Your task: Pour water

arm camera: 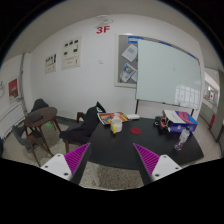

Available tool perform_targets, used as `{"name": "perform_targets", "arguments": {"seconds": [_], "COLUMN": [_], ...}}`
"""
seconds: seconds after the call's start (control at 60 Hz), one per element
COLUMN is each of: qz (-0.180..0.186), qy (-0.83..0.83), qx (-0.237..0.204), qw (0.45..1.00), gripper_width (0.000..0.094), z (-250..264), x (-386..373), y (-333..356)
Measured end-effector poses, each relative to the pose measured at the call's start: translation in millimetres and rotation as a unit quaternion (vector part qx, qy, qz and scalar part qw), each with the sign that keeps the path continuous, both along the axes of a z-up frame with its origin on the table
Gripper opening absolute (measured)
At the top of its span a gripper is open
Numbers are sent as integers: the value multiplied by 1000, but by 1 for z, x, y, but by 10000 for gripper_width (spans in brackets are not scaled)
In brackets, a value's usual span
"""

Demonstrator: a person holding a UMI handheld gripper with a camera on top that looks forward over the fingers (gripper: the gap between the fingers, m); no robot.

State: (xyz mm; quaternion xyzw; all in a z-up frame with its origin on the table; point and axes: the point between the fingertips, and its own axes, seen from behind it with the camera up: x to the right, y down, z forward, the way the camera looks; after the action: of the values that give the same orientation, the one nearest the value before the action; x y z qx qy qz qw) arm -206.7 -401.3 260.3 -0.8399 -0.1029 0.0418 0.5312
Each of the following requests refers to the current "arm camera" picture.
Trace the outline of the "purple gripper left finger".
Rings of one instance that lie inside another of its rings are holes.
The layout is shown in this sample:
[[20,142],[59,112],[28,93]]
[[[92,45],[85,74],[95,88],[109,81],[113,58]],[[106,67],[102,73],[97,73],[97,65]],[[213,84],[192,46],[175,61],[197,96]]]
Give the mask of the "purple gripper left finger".
[[65,155],[56,154],[41,168],[74,184],[79,184],[90,154],[91,144],[87,143]]

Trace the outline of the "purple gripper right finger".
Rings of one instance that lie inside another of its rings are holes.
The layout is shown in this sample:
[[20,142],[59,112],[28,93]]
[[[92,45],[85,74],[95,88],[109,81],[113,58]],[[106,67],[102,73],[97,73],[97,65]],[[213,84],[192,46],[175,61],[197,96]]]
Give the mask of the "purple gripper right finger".
[[152,181],[157,181],[181,170],[181,167],[168,155],[158,155],[136,143],[133,146],[141,159],[147,176]]

